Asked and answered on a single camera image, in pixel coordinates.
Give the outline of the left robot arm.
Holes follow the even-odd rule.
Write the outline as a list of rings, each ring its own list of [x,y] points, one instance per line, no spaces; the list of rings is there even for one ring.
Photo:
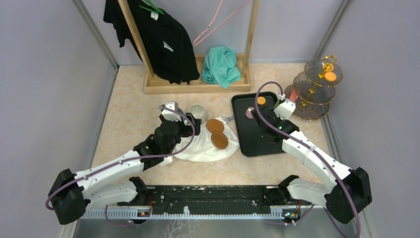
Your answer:
[[[175,113],[177,119],[160,115],[161,124],[145,141],[132,150],[105,164],[84,171],[61,171],[45,202],[45,207],[55,212],[61,225],[70,224],[87,211],[107,207],[151,205],[152,195],[139,173],[169,164],[182,138],[200,135],[202,120],[191,113]]]

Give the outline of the red cake slice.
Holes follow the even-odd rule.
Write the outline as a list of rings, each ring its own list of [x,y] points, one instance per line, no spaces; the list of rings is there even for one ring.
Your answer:
[[[296,91],[294,89],[291,90],[290,95],[289,95],[289,99],[293,102],[296,102],[298,98],[298,95],[296,93]]]

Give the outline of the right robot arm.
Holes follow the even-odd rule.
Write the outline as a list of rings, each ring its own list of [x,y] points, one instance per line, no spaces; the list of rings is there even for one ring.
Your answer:
[[[347,224],[372,202],[368,173],[330,157],[314,145],[291,121],[281,119],[273,110],[251,110],[262,138],[298,159],[322,180],[321,183],[290,175],[279,185],[279,199],[284,204],[304,200],[322,206],[342,224]]]

